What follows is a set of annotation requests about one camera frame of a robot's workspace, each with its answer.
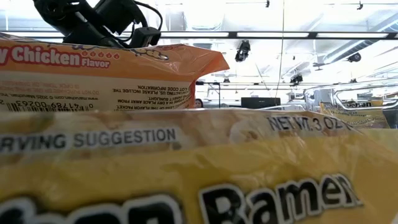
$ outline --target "instant noodle package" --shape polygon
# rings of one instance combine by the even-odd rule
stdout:
[[[0,223],[395,223],[398,156],[336,118],[2,113]]]
[[[39,42],[0,33],[0,111],[193,108],[195,81],[229,69],[220,52]]]

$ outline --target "fluorescent light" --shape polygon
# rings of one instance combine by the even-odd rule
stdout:
[[[238,37],[308,37],[307,32],[238,32]]]
[[[162,37],[227,37],[227,32],[162,32]]]
[[[16,35],[19,37],[64,37],[60,32],[4,32],[8,35]]]
[[[319,33],[317,37],[320,38],[385,38],[388,34],[375,34],[375,33]]]

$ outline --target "ramen noodle package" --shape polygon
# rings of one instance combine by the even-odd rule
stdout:
[[[320,112],[354,126],[355,128],[390,128],[382,110],[369,110],[371,107],[382,106],[382,101],[363,101],[345,103],[347,108],[368,108],[366,110],[344,110],[340,105],[320,103]]]
[[[0,223],[395,223],[398,155],[308,111],[0,115]]]
[[[195,81],[229,69],[220,52],[39,42],[0,33],[0,111],[193,108]]]

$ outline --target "ceiling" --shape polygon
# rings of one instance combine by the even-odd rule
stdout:
[[[98,0],[88,1],[92,6]],[[398,0],[146,0],[164,17],[162,31],[305,31],[305,32],[377,32],[386,21],[398,22]],[[150,26],[157,27],[156,14],[143,9]],[[0,0],[0,30],[35,32],[52,30],[33,6],[33,0]],[[266,95],[287,98],[293,91],[317,83],[348,82],[372,78],[398,76],[398,39],[381,40],[360,49],[360,62],[349,63],[346,58],[324,65],[319,70],[313,63],[324,63],[326,55],[347,51],[350,40],[250,40],[251,51],[244,62],[235,62],[237,48],[242,40],[226,39],[162,39],[159,44],[183,43],[209,47],[223,53],[231,67],[228,71],[202,78],[206,82],[222,82],[228,77],[233,82],[268,83],[258,90],[241,90],[240,86],[224,86],[225,100],[241,96]],[[293,75],[303,75],[303,83],[292,90],[289,85]],[[218,99],[218,94],[208,86],[198,87],[202,98]]]

